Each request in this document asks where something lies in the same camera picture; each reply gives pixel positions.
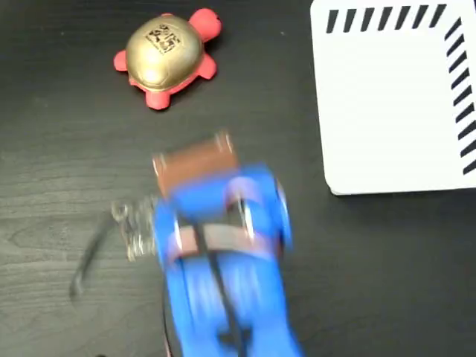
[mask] table surface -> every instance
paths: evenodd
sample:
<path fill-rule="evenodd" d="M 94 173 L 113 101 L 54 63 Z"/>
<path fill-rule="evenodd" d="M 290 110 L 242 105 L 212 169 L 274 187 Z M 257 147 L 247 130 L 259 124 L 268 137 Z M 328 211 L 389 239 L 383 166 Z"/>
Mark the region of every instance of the table surface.
<path fill-rule="evenodd" d="M 219 66 L 165 112 L 112 58 L 155 14 L 213 8 Z M 0 4 L 0 354 L 164 356 L 154 259 L 118 234 L 72 305 L 68 284 L 116 199 L 157 192 L 154 152 L 226 128 L 286 189 L 289 318 L 307 356 L 474 356 L 472 192 L 337 198 L 324 180 L 309 1 L 22 0 Z"/>

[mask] red turtle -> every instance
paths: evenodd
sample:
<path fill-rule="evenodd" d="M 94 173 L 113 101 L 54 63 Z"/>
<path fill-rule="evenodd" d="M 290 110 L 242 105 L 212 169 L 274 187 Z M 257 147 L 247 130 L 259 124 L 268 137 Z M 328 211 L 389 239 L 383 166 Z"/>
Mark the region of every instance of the red turtle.
<path fill-rule="evenodd" d="M 210 80 L 216 63 L 204 43 L 222 30 L 219 17 L 210 9 L 197 10 L 189 21 L 170 13 L 156 17 L 134 32 L 126 49 L 114 58 L 117 71 L 127 71 L 129 83 L 143 90 L 152 109 L 165 109 L 170 95 L 197 77 Z"/>

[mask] black cable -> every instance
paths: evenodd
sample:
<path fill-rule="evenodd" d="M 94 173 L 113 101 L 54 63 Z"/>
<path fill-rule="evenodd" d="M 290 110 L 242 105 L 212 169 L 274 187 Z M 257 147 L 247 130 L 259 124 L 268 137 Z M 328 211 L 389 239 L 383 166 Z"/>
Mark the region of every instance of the black cable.
<path fill-rule="evenodd" d="M 228 324 L 230 326 L 231 335 L 233 336 L 233 341 L 235 348 L 238 350 L 238 357 L 246 357 L 246 346 L 243 343 L 243 336 L 241 332 L 241 328 L 239 326 L 239 321 L 237 318 L 237 314 L 234 311 L 233 304 L 228 297 L 228 294 L 225 289 L 225 284 L 223 283 L 223 278 L 220 273 L 219 263 L 215 252 L 212 252 L 207 247 L 207 242 L 205 240 L 205 234 L 203 231 L 203 226 L 194 224 L 193 230 L 195 231 L 196 235 L 196 243 L 197 248 L 199 249 L 199 253 L 203 253 L 207 256 L 208 262 L 210 263 L 210 268 L 213 273 L 213 277 L 215 282 L 218 286 L 218 290 L 220 293 L 221 300 L 223 302 L 223 306 L 225 307 L 225 312 L 227 315 Z"/>
<path fill-rule="evenodd" d="M 69 286 L 69 297 L 72 300 L 83 293 L 83 282 L 89 273 L 91 263 L 96 256 L 97 251 L 115 224 L 116 222 L 110 213 L 108 213 L 106 217 L 102 219 L 100 227 L 96 230 L 96 233 L 84 251 L 80 264 L 74 273 L 73 279 L 71 280 L 71 285 Z"/>
<path fill-rule="evenodd" d="M 220 273 L 216 253 L 208 249 L 207 242 L 205 240 L 205 235 L 203 232 L 203 227 L 201 225 L 194 224 L 193 230 L 196 235 L 196 244 L 197 244 L 197 248 L 199 249 L 199 254 L 205 255 L 207 257 L 208 262 L 210 263 L 210 269 L 213 273 L 213 277 L 218 286 L 218 290 L 219 290 L 220 298 L 223 302 L 223 306 L 225 307 L 225 312 L 227 315 L 228 324 L 230 326 L 231 335 L 234 340 L 234 345 L 235 345 L 235 348 L 238 350 L 238 356 L 246 357 L 247 356 L 246 345 L 243 343 L 243 336 L 239 326 L 239 321 L 237 319 L 237 314 L 235 313 L 233 304 L 231 303 L 228 297 L 228 294 L 226 293 L 226 290 L 225 290 L 225 284 L 223 283 L 223 278 Z M 164 277 L 164 283 L 162 286 L 162 321 L 164 325 L 166 345 L 167 345 L 167 348 L 169 349 L 170 357 L 173 357 L 172 347 L 170 346 L 170 337 L 169 337 L 168 328 L 167 328 L 166 316 L 165 316 L 165 295 L 167 290 L 166 287 L 167 287 L 167 282 Z"/>

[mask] white board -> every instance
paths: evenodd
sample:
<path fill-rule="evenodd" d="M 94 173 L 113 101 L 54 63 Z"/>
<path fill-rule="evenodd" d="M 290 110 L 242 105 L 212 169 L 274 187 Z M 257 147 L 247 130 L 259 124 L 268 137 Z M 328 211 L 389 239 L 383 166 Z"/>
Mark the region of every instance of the white board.
<path fill-rule="evenodd" d="M 473 0 L 315 0 L 311 20 L 331 191 L 476 187 Z"/>

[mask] gold turtle shell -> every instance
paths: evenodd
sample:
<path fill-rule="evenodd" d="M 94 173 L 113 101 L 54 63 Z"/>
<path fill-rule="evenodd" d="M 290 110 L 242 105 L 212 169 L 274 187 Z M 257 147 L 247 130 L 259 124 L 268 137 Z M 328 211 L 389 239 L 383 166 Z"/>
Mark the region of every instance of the gold turtle shell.
<path fill-rule="evenodd" d="M 134 32 L 126 47 L 129 76 L 149 91 L 184 82 L 200 65 L 203 41 L 186 20 L 156 17 Z"/>

